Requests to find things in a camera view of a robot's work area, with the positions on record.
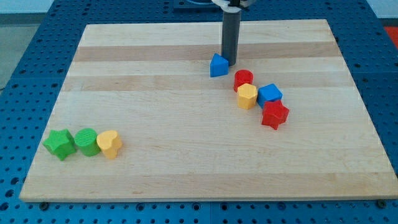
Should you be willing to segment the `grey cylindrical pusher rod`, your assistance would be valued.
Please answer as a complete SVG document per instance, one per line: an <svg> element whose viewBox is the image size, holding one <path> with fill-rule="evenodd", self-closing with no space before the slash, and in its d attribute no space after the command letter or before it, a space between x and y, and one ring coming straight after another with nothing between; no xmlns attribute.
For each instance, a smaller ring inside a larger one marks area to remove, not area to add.
<svg viewBox="0 0 398 224"><path fill-rule="evenodd" d="M236 64L238 56L239 28L241 12L224 12L221 34L221 56L229 66Z"/></svg>

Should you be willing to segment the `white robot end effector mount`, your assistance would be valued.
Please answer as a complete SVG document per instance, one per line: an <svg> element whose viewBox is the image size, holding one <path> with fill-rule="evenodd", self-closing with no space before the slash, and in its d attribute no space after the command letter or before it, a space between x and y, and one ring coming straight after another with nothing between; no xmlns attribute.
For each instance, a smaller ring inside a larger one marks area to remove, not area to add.
<svg viewBox="0 0 398 224"><path fill-rule="evenodd" d="M253 5L256 0L211 0L212 3L219 6L224 12L237 13Z"/></svg>

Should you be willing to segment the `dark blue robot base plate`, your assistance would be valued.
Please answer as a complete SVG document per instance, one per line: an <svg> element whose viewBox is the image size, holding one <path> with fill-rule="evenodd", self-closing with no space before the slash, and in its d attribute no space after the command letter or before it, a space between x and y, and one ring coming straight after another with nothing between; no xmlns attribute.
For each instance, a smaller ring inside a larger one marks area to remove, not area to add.
<svg viewBox="0 0 398 224"><path fill-rule="evenodd" d="M211 0L172 0L175 12L217 12L219 7Z"/></svg>

